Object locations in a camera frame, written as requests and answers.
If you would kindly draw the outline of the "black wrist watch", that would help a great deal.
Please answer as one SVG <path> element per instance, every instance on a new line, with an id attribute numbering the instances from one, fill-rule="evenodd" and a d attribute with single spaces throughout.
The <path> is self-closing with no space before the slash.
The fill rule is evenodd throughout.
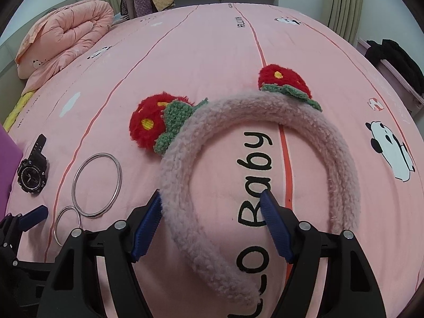
<path id="1" fill-rule="evenodd" d="M 38 195 L 47 183 L 48 161 L 42 154 L 46 137 L 40 134 L 26 159 L 23 159 L 17 169 L 17 182 L 23 191 Z"/>

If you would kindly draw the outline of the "purple plastic basin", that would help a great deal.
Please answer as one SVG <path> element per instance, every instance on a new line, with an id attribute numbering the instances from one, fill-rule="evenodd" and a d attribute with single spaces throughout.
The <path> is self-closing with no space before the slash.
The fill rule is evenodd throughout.
<path id="1" fill-rule="evenodd" d="M 6 206 L 17 168 L 22 158 L 21 149 L 3 126 L 0 126 L 0 215 L 6 215 Z"/>

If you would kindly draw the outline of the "pink bed sheet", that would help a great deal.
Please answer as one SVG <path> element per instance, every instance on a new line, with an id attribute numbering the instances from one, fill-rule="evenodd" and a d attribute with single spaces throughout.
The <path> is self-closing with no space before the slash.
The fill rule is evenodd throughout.
<path id="1" fill-rule="evenodd" d="M 46 221 L 18 257 L 52 262 L 68 233 L 101 231 L 165 191 L 134 270 L 155 317 L 269 317 L 288 266 L 262 218 L 270 189 L 320 231 L 352 229 L 388 317 L 423 280 L 423 139 L 382 75 L 292 9 L 183 7 L 114 27 L 53 76 L 9 135 L 43 134 Z"/>

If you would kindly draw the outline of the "pink storage box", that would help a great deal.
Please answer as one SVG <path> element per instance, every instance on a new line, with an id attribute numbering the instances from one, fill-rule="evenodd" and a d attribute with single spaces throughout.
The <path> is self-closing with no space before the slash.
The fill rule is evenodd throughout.
<path id="1" fill-rule="evenodd" d="M 359 38 L 356 45 L 363 56 L 369 48 L 366 42 L 367 40 Z M 410 115 L 416 119 L 423 109 L 423 96 L 419 95 L 387 60 L 381 60 L 375 68 L 395 90 Z"/>

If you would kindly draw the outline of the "folded pink quilt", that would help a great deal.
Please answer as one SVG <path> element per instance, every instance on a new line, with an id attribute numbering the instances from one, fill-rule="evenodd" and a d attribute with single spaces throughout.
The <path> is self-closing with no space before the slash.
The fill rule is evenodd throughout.
<path id="1" fill-rule="evenodd" d="M 23 38 L 15 57 L 17 73 L 26 81 L 26 94 L 96 44 L 111 28 L 113 9 L 108 2 L 82 0 L 38 19 Z"/>

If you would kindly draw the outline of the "black clothes on box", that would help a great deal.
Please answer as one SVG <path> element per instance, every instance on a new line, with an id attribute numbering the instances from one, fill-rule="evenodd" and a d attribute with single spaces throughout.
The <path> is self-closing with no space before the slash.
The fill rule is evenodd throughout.
<path id="1" fill-rule="evenodd" d="M 424 77 L 419 65 L 391 39 L 383 39 L 381 44 L 373 40 L 367 40 L 369 45 L 365 53 L 365 58 L 373 66 L 377 67 L 381 60 L 387 60 L 410 86 L 421 96 L 423 96 Z"/>

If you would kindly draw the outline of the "right beige curtain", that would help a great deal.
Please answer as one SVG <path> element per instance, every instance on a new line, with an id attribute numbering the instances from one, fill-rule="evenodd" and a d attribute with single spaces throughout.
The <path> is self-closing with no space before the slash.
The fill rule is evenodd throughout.
<path id="1" fill-rule="evenodd" d="M 363 0 L 323 0 L 321 23 L 354 45 Z"/>

